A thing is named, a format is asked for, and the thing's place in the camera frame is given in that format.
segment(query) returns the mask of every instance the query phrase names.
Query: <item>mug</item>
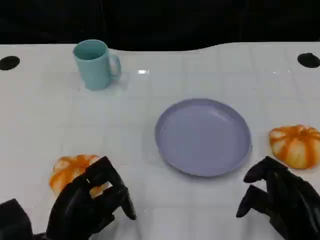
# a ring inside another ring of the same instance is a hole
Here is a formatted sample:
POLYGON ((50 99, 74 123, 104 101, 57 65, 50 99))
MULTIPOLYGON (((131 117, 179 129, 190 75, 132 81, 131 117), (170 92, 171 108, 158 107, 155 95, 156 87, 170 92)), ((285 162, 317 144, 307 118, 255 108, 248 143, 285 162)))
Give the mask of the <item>mug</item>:
POLYGON ((105 89, 121 74, 118 56, 109 54, 108 46, 103 41, 82 41, 74 47, 73 55, 85 87, 89 90, 105 89), (111 71, 109 57, 115 62, 115 74, 111 71))

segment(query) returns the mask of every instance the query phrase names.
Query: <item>pumpkin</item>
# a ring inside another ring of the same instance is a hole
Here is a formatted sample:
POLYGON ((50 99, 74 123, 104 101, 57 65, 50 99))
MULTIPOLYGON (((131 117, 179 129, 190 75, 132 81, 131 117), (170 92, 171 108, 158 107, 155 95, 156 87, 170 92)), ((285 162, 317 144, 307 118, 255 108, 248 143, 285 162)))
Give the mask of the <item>pumpkin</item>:
POLYGON ((320 161, 320 132, 309 126, 274 128, 269 133, 273 154, 291 168, 307 169, 320 161))
MULTIPOLYGON (((64 187, 71 183, 73 179, 83 174, 88 166, 100 159, 97 155, 76 155, 63 156, 58 159, 53 167, 53 172, 49 181, 56 197, 59 196, 64 187)), ((100 195, 108 188, 108 183, 94 187, 90 190, 91 197, 100 195)))

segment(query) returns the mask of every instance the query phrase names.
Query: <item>plate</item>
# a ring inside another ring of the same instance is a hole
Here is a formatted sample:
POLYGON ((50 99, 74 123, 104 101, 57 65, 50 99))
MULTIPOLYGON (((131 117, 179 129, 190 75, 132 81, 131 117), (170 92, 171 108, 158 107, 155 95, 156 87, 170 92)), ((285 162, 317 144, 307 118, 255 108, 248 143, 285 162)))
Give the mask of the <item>plate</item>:
POLYGON ((155 141, 171 166, 201 177, 240 167, 252 150, 243 117, 221 102, 196 98, 169 107, 155 126, 155 141))

